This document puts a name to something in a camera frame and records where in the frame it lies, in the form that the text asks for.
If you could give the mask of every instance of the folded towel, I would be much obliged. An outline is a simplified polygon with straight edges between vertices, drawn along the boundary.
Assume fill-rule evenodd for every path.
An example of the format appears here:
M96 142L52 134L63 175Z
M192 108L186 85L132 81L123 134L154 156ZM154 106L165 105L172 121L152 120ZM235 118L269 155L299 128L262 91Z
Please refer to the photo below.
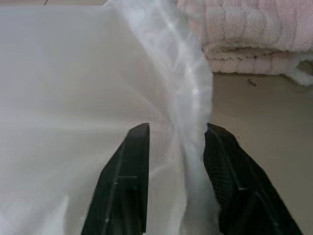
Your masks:
M313 60L312 0L178 0L212 71L278 75L301 85Z

